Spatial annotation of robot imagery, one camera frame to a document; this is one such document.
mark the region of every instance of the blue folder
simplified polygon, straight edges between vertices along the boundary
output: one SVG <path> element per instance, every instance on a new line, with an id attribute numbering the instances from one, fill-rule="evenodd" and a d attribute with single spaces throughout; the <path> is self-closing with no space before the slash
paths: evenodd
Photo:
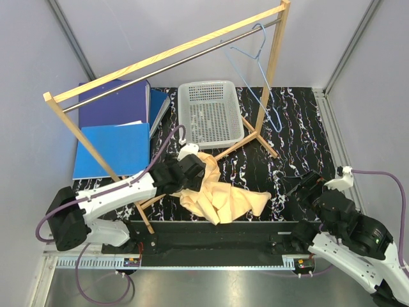
<path id="1" fill-rule="evenodd" d="M 118 176 L 144 170 L 150 161 L 149 123 L 83 127 L 81 131 Z M 78 142 L 73 179 L 109 177 Z"/>

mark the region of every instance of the white wall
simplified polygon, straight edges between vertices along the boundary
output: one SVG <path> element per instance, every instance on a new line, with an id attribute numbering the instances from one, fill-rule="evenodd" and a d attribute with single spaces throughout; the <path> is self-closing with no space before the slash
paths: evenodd
<path id="1" fill-rule="evenodd" d="M 58 1 L 98 76 L 279 5 L 279 0 Z M 369 2 L 293 0 L 274 85 L 324 87 Z M 266 23 L 275 18 L 262 21 Z M 236 36 L 250 28 L 222 38 Z M 264 67 L 268 63 L 273 32 L 274 26 L 267 30 Z M 129 76 L 140 77 L 218 42 L 219 39 L 214 39 Z M 258 33 L 237 45 L 256 52 L 260 42 L 261 33 Z M 236 60 L 251 85 L 263 85 L 257 64 L 239 55 Z M 236 85 L 243 85 L 221 50 L 152 77 L 150 81 L 154 86 L 179 86 L 185 82 L 215 79 L 229 79 Z"/>
<path id="2" fill-rule="evenodd" d="M 42 94 L 86 81 L 45 1 L 0 2 L 1 306 L 25 306 L 43 244 L 37 222 L 71 184 L 75 140 Z"/>
<path id="3" fill-rule="evenodd" d="M 409 193 L 409 1 L 384 1 L 330 92 L 352 166 L 384 170 Z M 367 213 L 397 240 L 401 197 L 390 178 L 356 175 Z M 406 227 L 409 260 L 409 227 Z"/>

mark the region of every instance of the gray floor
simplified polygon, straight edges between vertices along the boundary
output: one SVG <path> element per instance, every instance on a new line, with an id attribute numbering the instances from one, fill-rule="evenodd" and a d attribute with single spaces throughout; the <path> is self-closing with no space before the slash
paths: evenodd
<path id="1" fill-rule="evenodd" d="M 126 289 L 126 281 L 120 280 L 119 276 L 110 276 L 93 284 L 107 271 L 82 270 L 80 274 L 82 287 L 88 288 L 86 293 L 96 300 L 115 300 Z M 129 294 L 119 306 L 376 306 L 358 283 L 338 269 L 302 279 L 276 277 L 258 271 L 139 271 L 132 275 L 132 279 L 135 295 L 130 300 Z M 46 306 L 92 304 L 79 295 L 74 271 L 58 269 Z"/>

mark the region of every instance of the white basket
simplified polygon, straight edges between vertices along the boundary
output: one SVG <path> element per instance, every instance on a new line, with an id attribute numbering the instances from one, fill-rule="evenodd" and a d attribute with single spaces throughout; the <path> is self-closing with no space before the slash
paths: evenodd
<path id="1" fill-rule="evenodd" d="M 178 88 L 179 124 L 200 149 L 233 146 L 244 138 L 235 85 L 230 81 L 186 83 Z"/>

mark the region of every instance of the towel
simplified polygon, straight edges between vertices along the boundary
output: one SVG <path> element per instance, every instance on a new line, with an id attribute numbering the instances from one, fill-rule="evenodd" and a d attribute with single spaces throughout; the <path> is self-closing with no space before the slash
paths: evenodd
<path id="1" fill-rule="evenodd" d="M 200 192 L 186 189 L 172 194 L 180 198 L 183 207 L 214 225 L 231 223 L 249 210 L 254 216 L 260 216 L 271 198 L 270 193 L 252 192 L 219 182 L 220 170 L 216 159 L 204 152 L 197 156 L 206 163 Z"/>

